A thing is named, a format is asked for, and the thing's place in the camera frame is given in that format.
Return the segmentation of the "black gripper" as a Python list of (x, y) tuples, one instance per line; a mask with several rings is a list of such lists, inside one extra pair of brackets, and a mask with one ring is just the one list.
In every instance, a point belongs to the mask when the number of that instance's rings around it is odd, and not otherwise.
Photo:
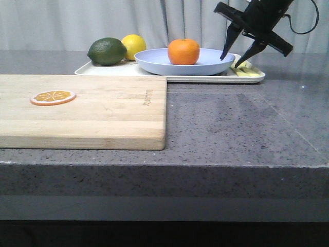
[(250, 1), (244, 11), (239, 11), (219, 2), (214, 12), (231, 22), (227, 28), (220, 59), (223, 60), (226, 57), (240, 33), (254, 39), (254, 42), (239, 58), (234, 68), (238, 68), (243, 62), (262, 52), (268, 45), (286, 57), (292, 51), (293, 46), (273, 32), (273, 28), (291, 3), (292, 1)]

